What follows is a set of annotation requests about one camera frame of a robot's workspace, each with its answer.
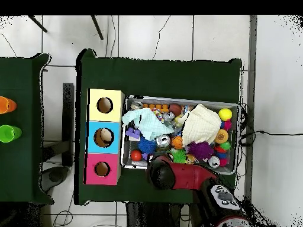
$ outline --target circular hole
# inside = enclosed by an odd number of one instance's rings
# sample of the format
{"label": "circular hole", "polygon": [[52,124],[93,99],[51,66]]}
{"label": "circular hole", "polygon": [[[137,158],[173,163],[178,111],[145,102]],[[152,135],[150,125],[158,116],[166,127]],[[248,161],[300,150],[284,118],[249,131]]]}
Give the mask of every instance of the circular hole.
{"label": "circular hole", "polygon": [[99,147],[109,147],[114,142],[114,133],[108,128],[99,128],[95,132],[94,142]]}
{"label": "circular hole", "polygon": [[112,111],[112,100],[110,98],[100,98],[97,101],[97,109],[101,113],[110,113]]}
{"label": "circular hole", "polygon": [[99,162],[95,165],[95,172],[100,177],[106,177],[110,171],[111,169],[106,162]]}

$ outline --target dark green tablecloth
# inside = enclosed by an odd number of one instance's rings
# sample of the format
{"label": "dark green tablecloth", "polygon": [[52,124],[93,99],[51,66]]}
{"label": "dark green tablecloth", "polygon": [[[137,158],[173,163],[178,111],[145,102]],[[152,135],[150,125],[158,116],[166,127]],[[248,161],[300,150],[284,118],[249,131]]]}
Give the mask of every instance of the dark green tablecloth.
{"label": "dark green tablecloth", "polygon": [[0,125],[22,129],[22,136],[0,142],[0,201],[53,203],[39,186],[41,162],[40,71],[48,54],[31,59],[0,58],[0,96],[17,103],[15,111],[0,115]]}
{"label": "dark green tablecloth", "polygon": [[[83,184],[85,155],[86,90],[114,89],[127,95],[154,96],[238,103],[241,60],[145,61],[96,58],[92,50],[80,53],[76,62],[76,162],[75,202],[133,201],[191,203],[192,191],[157,191],[148,184],[145,170],[123,169],[116,186]],[[235,175],[224,177],[234,186]]]}

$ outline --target purple block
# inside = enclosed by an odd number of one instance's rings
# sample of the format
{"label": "purple block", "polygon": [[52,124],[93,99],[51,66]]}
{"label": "purple block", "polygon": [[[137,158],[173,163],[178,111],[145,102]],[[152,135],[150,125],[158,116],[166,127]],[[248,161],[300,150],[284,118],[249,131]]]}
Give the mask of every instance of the purple block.
{"label": "purple block", "polygon": [[129,127],[129,129],[127,129],[126,131],[126,135],[133,137],[135,139],[139,139],[140,138],[140,131],[138,129],[133,129],[132,127]]}

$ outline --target white cloth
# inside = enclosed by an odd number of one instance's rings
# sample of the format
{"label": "white cloth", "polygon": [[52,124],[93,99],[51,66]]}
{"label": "white cloth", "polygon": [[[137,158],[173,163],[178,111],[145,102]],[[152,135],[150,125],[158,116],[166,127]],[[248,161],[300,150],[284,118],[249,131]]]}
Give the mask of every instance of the white cloth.
{"label": "white cloth", "polygon": [[221,119],[217,113],[199,104],[192,111],[188,111],[178,119],[185,123],[182,131],[183,147],[191,142],[213,142],[221,126]]}

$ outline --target pink box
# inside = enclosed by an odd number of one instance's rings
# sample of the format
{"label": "pink box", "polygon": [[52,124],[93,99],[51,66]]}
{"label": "pink box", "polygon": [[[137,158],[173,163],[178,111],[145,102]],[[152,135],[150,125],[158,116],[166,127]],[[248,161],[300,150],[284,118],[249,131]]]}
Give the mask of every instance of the pink box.
{"label": "pink box", "polygon": [[[115,186],[121,174],[120,155],[110,153],[88,153],[86,160],[86,182],[85,184],[104,184]],[[104,162],[109,167],[107,176],[99,176],[95,172],[95,166]]]}

